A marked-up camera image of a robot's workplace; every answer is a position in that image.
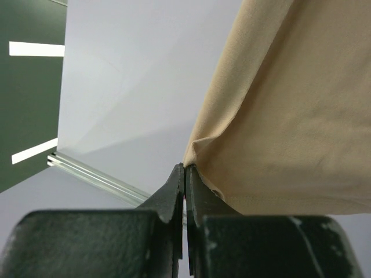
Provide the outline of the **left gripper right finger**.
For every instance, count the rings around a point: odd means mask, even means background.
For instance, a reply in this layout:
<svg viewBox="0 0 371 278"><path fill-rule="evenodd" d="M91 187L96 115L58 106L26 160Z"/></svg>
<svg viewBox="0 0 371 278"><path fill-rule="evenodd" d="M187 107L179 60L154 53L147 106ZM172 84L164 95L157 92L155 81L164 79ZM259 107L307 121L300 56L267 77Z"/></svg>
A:
<svg viewBox="0 0 371 278"><path fill-rule="evenodd" d="M325 216L242 215L185 171L190 275L362 277L343 229Z"/></svg>

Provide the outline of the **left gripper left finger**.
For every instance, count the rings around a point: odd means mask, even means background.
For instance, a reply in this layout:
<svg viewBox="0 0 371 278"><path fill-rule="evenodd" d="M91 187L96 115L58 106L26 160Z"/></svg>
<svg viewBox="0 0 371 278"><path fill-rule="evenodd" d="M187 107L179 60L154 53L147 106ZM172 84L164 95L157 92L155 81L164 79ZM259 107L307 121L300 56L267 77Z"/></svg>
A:
<svg viewBox="0 0 371 278"><path fill-rule="evenodd" d="M183 257L184 167L125 210L39 210L12 230L2 277L177 277Z"/></svg>

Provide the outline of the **tan beige t-shirt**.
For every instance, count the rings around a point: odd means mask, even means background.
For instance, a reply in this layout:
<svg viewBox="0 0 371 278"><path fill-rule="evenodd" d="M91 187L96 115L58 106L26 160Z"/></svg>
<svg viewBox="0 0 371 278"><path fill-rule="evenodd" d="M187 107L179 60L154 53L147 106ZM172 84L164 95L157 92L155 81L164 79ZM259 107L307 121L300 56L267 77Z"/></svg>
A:
<svg viewBox="0 0 371 278"><path fill-rule="evenodd" d="M243 1L184 164L242 214L370 212L370 2Z"/></svg>

